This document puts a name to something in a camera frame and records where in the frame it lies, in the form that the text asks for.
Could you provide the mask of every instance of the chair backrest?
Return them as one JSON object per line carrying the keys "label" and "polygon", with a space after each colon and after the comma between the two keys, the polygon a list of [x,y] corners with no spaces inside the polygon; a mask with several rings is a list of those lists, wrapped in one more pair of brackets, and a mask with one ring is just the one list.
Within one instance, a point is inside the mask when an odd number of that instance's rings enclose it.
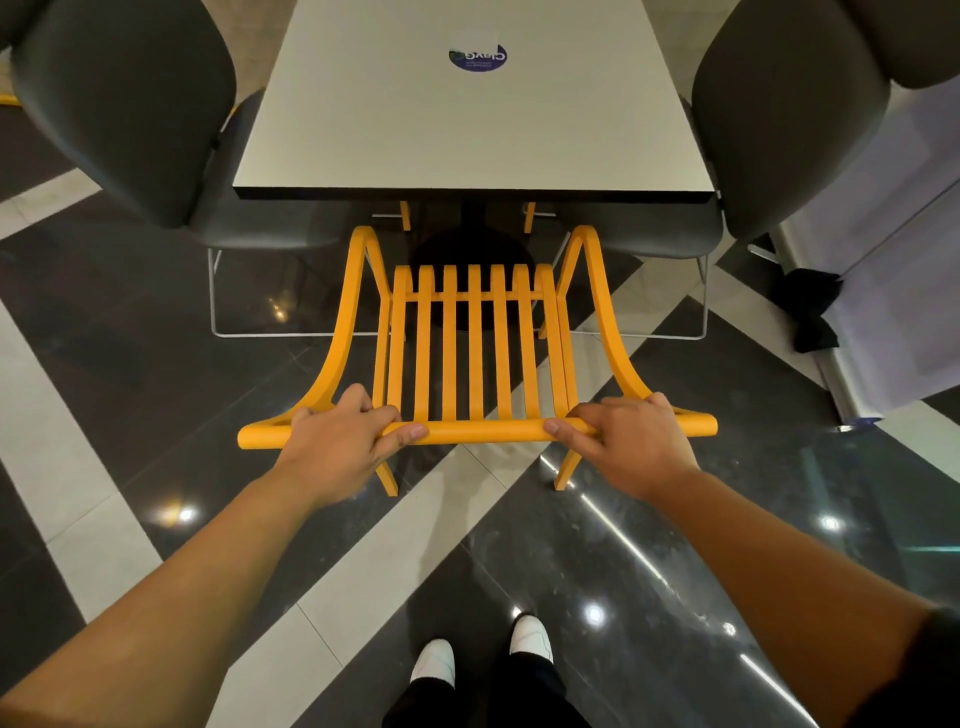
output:
{"label": "chair backrest", "polygon": [[960,0],[842,0],[891,78],[926,88],[960,75]]}
{"label": "chair backrest", "polygon": [[692,96],[731,234],[756,237],[806,204],[876,130],[889,96],[838,0],[740,0]]}
{"label": "chair backrest", "polygon": [[40,130],[147,220],[185,224],[236,96],[229,51],[201,0],[9,7],[0,34],[13,42],[13,85]]}

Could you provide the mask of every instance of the white table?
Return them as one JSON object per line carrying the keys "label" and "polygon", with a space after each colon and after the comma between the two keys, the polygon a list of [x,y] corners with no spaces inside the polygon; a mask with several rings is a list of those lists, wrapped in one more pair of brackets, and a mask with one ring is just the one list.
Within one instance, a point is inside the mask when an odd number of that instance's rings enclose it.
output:
{"label": "white table", "polygon": [[[502,47],[495,70],[451,49]],[[234,179],[259,199],[705,202],[641,0],[300,0]]]}

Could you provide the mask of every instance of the tiled floor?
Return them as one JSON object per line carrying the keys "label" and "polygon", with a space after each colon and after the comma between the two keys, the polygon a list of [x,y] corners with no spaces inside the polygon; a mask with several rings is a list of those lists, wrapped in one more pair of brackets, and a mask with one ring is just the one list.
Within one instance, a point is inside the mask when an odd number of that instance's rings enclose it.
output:
{"label": "tiled floor", "polygon": [[[684,17],[655,19],[668,56],[672,38],[697,52],[728,4],[648,0],[652,16]],[[218,21],[283,5],[223,3]],[[228,39],[235,57],[242,37]],[[213,337],[205,251],[123,211],[67,171],[19,111],[0,111],[0,139],[30,150],[0,173],[0,199],[18,195],[0,202],[0,409],[16,414],[0,422],[2,691],[270,466],[272,453],[236,448],[236,430],[287,408],[327,343]],[[497,214],[520,224],[518,210]],[[380,227],[388,262],[404,260],[410,239]],[[562,232],[537,222],[537,260],[552,259]],[[638,370],[677,404],[718,416],[720,434],[695,443],[706,469],[868,568],[960,606],[957,483],[880,428],[837,431],[815,364],[792,352],[766,298],[779,269],[743,243],[721,253],[708,339],[628,340]],[[698,327],[695,266],[606,258],[625,330]],[[225,255],[220,326],[328,327],[342,264],[337,251]],[[582,270],[570,299],[571,324],[594,328]],[[371,303],[360,327],[372,325]],[[582,399],[615,393],[599,341],[574,346]],[[371,372],[371,342],[358,339],[344,381]],[[935,426],[960,445],[957,402],[954,390],[927,409],[946,415]],[[515,609],[544,619],[570,699],[598,728],[805,725],[748,667],[778,679],[684,538],[589,466],[552,492],[561,455],[408,449],[394,463],[400,498],[374,481],[317,514],[264,594],[210,725],[374,725],[438,634],[454,644],[482,725]]]}

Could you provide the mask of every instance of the foot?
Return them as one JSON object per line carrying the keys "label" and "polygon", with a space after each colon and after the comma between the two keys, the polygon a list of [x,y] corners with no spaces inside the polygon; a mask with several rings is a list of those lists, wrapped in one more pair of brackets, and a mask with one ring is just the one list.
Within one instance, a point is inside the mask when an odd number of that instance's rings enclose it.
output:
{"label": "foot", "polygon": [[453,647],[449,642],[433,640],[427,643],[417,658],[417,664],[414,665],[414,671],[410,675],[410,682],[419,680],[421,677],[435,677],[453,686],[456,669],[453,665]]}
{"label": "foot", "polygon": [[553,650],[543,622],[532,615],[524,615],[516,621],[514,635],[510,638],[510,654],[515,652],[530,652],[553,662]]}

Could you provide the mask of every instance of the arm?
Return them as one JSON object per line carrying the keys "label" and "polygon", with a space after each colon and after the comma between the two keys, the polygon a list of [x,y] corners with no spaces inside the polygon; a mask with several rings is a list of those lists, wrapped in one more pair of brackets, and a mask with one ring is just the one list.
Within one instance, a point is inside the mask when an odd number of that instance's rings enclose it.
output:
{"label": "arm", "polygon": [[932,605],[703,473],[662,394],[581,404],[570,414],[600,440],[557,420],[547,431],[680,528],[821,726],[843,725],[897,677]]}
{"label": "arm", "polygon": [[314,511],[356,493],[424,434],[359,384],[322,414],[301,410],[263,477],[156,571],[0,699],[0,724],[203,726],[283,550]]}

